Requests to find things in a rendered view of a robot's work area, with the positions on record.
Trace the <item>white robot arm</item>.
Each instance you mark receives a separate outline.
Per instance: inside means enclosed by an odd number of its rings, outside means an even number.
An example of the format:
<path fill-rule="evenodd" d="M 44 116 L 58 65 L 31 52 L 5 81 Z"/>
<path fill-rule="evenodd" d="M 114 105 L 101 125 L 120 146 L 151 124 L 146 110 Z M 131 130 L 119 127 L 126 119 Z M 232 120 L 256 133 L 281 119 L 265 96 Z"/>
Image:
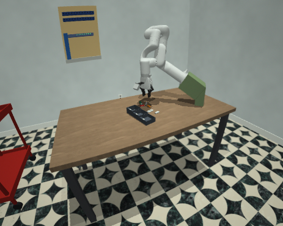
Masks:
<path fill-rule="evenodd" d="M 149 39 L 149 44 L 143 50 L 140 58 L 141 77 L 150 77 L 150 68 L 157 66 L 181 84 L 188 75 L 186 73 L 188 70 L 182 72 L 165 60 L 169 27 L 167 25 L 151 26 L 144 32 L 144 37 Z M 154 58 L 146 58 L 148 53 L 154 50 Z"/>

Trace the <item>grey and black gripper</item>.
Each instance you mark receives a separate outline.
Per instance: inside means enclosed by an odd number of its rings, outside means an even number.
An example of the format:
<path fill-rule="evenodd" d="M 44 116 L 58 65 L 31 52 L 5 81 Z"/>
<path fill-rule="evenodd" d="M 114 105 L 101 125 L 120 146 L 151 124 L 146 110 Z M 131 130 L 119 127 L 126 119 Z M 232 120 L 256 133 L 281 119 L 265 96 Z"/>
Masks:
<path fill-rule="evenodd" d="M 140 89 L 142 90 L 142 96 L 145 96 L 145 89 L 148 90 L 148 98 L 151 96 L 151 91 L 153 91 L 153 83 L 152 83 L 152 77 L 148 78 L 140 78 L 140 82 L 144 82 L 144 84 L 141 84 Z"/>

